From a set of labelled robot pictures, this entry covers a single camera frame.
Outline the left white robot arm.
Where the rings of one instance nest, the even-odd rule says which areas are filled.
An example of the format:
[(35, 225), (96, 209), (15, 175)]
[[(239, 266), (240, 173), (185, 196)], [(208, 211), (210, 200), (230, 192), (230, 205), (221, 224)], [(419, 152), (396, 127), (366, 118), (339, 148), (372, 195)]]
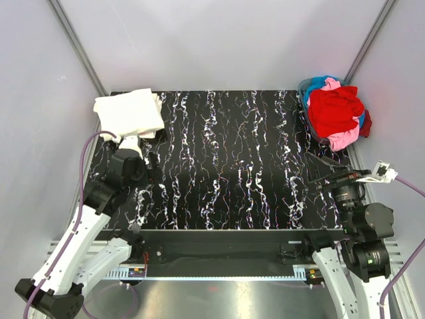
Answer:
[(147, 257), (142, 235), (121, 230), (94, 257), (84, 260), (96, 237), (130, 190), (149, 186), (159, 176), (157, 155), (147, 159), (131, 149), (119, 149), (100, 177), (89, 182), (82, 203), (42, 268), (32, 278), (22, 278), (15, 292), (49, 318), (75, 318), (88, 293), (121, 263), (136, 263)]

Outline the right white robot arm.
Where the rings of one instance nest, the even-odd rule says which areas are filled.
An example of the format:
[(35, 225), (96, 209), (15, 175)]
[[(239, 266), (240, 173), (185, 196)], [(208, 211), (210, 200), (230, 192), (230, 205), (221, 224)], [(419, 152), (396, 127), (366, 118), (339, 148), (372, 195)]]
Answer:
[(388, 313), (385, 287), (391, 274), (384, 240), (393, 237), (393, 210), (382, 203), (365, 204), (366, 183), (390, 183), (397, 173), (379, 161), (374, 170), (353, 169), (331, 158), (305, 154), (308, 181), (330, 191), (342, 224), (337, 242), (322, 229), (303, 240), (301, 255), (315, 263), (325, 281), (339, 318), (378, 318)]

